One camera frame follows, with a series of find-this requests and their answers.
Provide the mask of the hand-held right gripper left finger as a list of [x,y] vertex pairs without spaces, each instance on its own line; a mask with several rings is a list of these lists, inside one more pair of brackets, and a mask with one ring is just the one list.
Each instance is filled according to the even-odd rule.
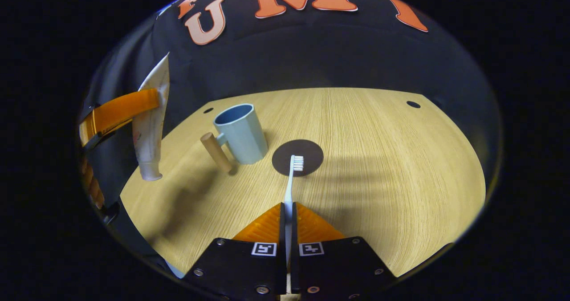
[[254,220],[250,230],[269,238],[214,238],[183,277],[195,288],[226,300],[279,300],[286,293],[283,203]]

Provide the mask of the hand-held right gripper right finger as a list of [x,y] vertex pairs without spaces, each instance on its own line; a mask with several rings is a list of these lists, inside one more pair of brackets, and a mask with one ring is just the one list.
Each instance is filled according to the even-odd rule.
[[377,300],[397,277],[364,238],[346,237],[296,203],[292,292],[301,300]]

